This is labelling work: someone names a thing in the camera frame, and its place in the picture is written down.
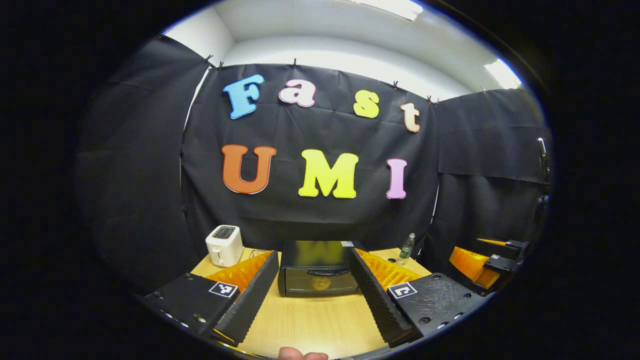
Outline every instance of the toaster oven handle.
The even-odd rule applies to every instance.
[[[309,270],[307,274],[316,276],[337,276],[348,273],[350,270]]]

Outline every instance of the white wall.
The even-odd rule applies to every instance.
[[[178,22],[166,36],[183,43],[203,58],[213,55],[209,62],[217,65],[236,43],[213,6]]]
[[[288,36],[237,42],[226,65],[293,63],[342,70],[393,84],[432,101],[471,94],[448,75],[408,56],[381,47],[328,37]]]

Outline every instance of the blue letter f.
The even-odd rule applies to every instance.
[[[255,111],[256,105],[249,103],[249,98],[251,97],[254,101],[258,99],[260,92],[255,84],[262,84],[263,82],[264,77],[256,74],[231,83],[222,89],[229,94],[229,99],[231,99],[231,107],[233,108],[233,111],[231,111],[232,119],[237,119]]]

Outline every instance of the letter m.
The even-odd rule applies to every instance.
[[[356,191],[353,189],[353,176],[358,162],[357,155],[347,152],[341,154],[333,164],[333,168],[329,167],[320,150],[304,150],[302,157],[307,160],[307,169],[305,170],[305,183],[298,190],[298,194],[309,197],[317,196],[317,179],[320,190],[325,197],[329,196],[336,182],[338,185],[333,191],[333,196],[344,199],[356,197]]]

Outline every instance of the foam letter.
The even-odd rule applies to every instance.
[[[420,126],[415,123],[415,117],[420,115],[420,112],[413,107],[412,102],[408,102],[404,105],[400,105],[400,108],[404,111],[404,126],[412,133],[420,131]]]
[[[324,196],[329,196],[337,181],[338,185],[335,187],[333,196],[343,199],[356,197],[356,191],[353,189],[353,176],[358,162],[357,155],[348,152],[341,154],[333,164],[333,168],[329,167],[323,152],[320,150],[304,150],[302,157],[307,160],[307,168],[305,170],[305,183],[298,190],[298,194],[309,197],[317,196],[317,179]]]
[[[229,99],[231,99],[231,107],[233,108],[233,111],[231,111],[232,119],[237,119],[255,111],[256,105],[249,103],[249,98],[252,98],[254,101],[258,99],[260,92],[255,84],[262,84],[263,82],[264,77],[256,74],[231,83],[222,89],[229,94]]]
[[[360,90],[356,93],[356,103],[353,105],[353,111],[359,116],[374,118],[380,112],[378,105],[376,105],[378,102],[380,102],[378,94],[368,90]]]
[[[314,95],[316,94],[316,86],[307,80],[293,79],[287,81],[287,88],[284,88],[278,94],[278,97],[283,102],[289,104],[298,103],[303,108],[310,108],[316,102]]]
[[[389,159],[387,165],[391,168],[391,180],[389,182],[388,199],[404,199],[404,168],[406,161],[402,159]]]
[[[253,153],[258,156],[258,170],[255,179],[251,182],[240,178],[242,157],[247,153],[246,146],[225,145],[222,147],[225,162],[222,166],[222,180],[229,190],[237,193],[259,193],[267,187],[269,182],[269,170],[271,157],[276,154],[276,149],[268,146],[257,146]]]

